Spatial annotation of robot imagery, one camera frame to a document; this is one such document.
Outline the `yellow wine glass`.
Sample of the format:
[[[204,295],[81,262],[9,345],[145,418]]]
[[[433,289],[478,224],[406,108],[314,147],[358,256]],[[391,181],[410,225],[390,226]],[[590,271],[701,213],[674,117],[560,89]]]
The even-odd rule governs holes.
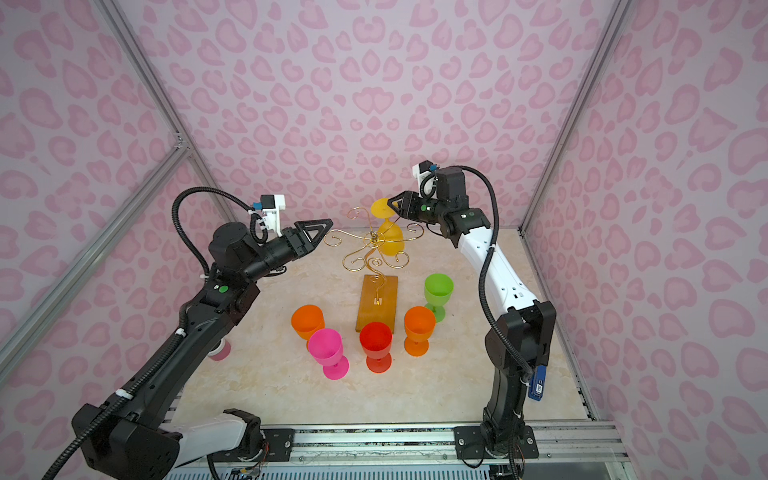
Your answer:
[[[404,235],[395,223],[395,212],[388,205],[387,199],[376,200],[371,206],[371,214],[382,221],[376,233],[378,250],[385,256],[396,257],[405,249]]]

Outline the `orange wine glass front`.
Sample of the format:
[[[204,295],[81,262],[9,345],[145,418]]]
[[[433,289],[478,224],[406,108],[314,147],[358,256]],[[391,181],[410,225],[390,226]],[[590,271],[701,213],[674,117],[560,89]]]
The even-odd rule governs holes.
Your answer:
[[[301,339],[308,342],[317,331],[325,328],[322,309],[316,305],[299,307],[291,317],[291,326]]]

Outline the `orange wine glass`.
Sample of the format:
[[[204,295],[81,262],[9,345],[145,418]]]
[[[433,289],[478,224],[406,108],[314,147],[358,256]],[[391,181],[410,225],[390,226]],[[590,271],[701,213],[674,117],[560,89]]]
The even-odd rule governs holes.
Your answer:
[[[435,315],[430,309],[423,306],[409,309],[404,316],[405,351],[413,357],[425,355],[436,324]]]
[[[301,339],[308,342],[317,331],[325,328],[322,309],[316,305],[299,307],[291,317],[291,326]]]

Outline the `green wine glass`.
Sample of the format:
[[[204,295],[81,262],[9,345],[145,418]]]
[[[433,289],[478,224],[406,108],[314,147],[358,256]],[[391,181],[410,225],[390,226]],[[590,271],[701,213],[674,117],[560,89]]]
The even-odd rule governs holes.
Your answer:
[[[446,274],[434,273],[425,279],[425,307],[434,314],[437,323],[445,319],[445,305],[451,299],[453,291],[453,280]]]

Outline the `pink wine glass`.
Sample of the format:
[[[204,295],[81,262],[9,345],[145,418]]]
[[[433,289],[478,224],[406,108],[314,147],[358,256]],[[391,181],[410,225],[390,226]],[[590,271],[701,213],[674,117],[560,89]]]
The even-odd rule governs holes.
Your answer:
[[[315,332],[308,341],[308,351],[323,368],[323,374],[329,380],[340,380],[349,371],[349,361],[344,355],[341,334],[330,328]]]

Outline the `orange wine glass back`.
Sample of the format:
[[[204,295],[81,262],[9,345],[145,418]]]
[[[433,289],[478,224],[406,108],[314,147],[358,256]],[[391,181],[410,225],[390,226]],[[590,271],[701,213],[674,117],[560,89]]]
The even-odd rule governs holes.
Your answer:
[[[425,355],[436,324],[435,315],[430,309],[423,306],[409,309],[404,316],[405,351],[413,357]]]

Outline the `red wine glass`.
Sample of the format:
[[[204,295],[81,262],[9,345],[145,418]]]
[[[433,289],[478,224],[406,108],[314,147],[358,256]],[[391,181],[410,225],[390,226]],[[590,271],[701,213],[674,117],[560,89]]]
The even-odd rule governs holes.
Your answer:
[[[361,330],[359,341],[370,371],[381,374],[391,367],[393,333],[388,325],[381,322],[369,323]]]

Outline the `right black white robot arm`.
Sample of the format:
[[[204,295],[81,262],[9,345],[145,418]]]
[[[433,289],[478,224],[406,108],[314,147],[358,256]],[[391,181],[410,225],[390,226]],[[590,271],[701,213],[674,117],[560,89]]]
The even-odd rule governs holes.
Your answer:
[[[510,461],[521,474],[523,462],[538,456],[524,404],[537,396],[549,362],[557,312],[525,286],[498,244],[499,206],[491,181],[463,165],[440,167],[423,161],[413,168],[417,190],[405,190],[388,205],[407,220],[436,225],[440,236],[478,273],[478,298],[490,329],[484,338],[494,367],[490,399],[479,425],[484,457]]]

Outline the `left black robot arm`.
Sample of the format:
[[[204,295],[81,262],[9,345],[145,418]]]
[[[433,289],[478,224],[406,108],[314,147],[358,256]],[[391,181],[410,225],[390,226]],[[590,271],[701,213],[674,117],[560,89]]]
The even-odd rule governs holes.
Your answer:
[[[86,464],[116,479],[162,479],[174,467],[218,452],[260,461],[267,443],[261,420],[227,409],[187,430],[161,424],[176,395],[260,293],[258,280],[313,252],[332,229],[330,219],[298,221],[259,245],[244,224],[230,222],[213,234],[213,258],[203,287],[179,311],[179,325],[161,348],[100,406],[86,404],[72,420],[74,440],[55,461],[76,452]]]

